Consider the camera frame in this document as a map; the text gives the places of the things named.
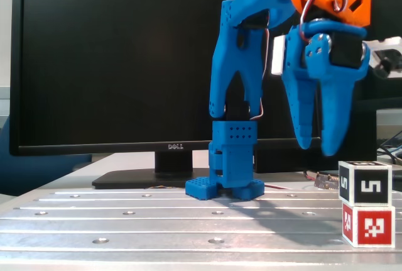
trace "monitor stand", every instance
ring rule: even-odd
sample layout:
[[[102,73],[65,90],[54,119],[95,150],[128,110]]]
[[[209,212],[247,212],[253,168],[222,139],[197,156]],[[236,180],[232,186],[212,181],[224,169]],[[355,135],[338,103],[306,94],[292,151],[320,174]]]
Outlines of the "monitor stand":
[[[209,169],[193,169],[193,152],[155,152],[155,169],[116,170],[92,182],[95,189],[185,187],[188,180],[208,177]]]

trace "marker cube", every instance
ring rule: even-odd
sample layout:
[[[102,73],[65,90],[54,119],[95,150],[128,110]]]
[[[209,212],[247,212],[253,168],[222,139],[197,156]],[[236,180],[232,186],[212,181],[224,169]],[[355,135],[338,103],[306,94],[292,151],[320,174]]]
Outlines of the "marker cube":
[[[353,247],[394,248],[395,207],[342,206],[342,234]]]
[[[392,166],[339,162],[339,199],[350,206],[392,205]]]

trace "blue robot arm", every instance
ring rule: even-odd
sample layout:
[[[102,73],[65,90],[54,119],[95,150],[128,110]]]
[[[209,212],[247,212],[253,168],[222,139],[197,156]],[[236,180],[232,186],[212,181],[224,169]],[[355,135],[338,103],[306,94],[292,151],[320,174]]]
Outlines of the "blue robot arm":
[[[230,188],[235,197],[250,200],[264,193],[264,183],[253,180],[257,123],[250,121],[260,113],[264,70],[261,47],[266,29],[281,24],[294,12],[291,0],[222,3],[210,87],[209,113],[215,119],[209,145],[210,175],[188,181],[187,194],[205,200],[216,197],[220,188]],[[225,105],[227,109],[232,105],[227,102],[227,89],[236,73],[244,86],[246,118],[225,115]]]
[[[205,200],[216,197],[220,188],[229,188],[235,197],[250,200],[264,193],[264,183],[253,180],[257,124],[252,120],[261,113],[261,83],[266,67],[261,47],[268,28],[278,26],[294,12],[291,0],[222,3],[210,87],[209,113],[215,119],[209,144],[210,174],[188,181],[187,194]],[[301,25],[292,27],[286,35],[282,80],[296,139],[302,148],[308,148],[312,140],[318,83],[323,104],[323,153],[333,155],[342,144],[349,125],[354,84],[368,70],[370,52],[367,46],[362,47],[365,35],[364,28],[332,20],[304,25],[301,20]],[[344,47],[353,49],[352,58]],[[243,105],[238,105],[241,113],[233,114],[228,113],[233,102],[226,94],[237,74],[244,86],[244,100]]]

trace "blue chair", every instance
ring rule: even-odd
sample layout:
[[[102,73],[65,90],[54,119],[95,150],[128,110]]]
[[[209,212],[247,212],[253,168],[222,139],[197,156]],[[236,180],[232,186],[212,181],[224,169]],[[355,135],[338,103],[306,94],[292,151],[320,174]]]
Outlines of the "blue chair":
[[[9,152],[9,119],[0,131],[0,194],[20,196],[72,172],[91,155],[22,157]]]

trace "red cube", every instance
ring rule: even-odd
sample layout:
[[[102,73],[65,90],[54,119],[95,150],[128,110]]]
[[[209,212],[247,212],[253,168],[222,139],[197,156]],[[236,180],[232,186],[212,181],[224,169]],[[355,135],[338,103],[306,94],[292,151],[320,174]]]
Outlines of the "red cube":
[[[342,232],[354,247],[394,248],[395,207],[351,207],[343,203]]]

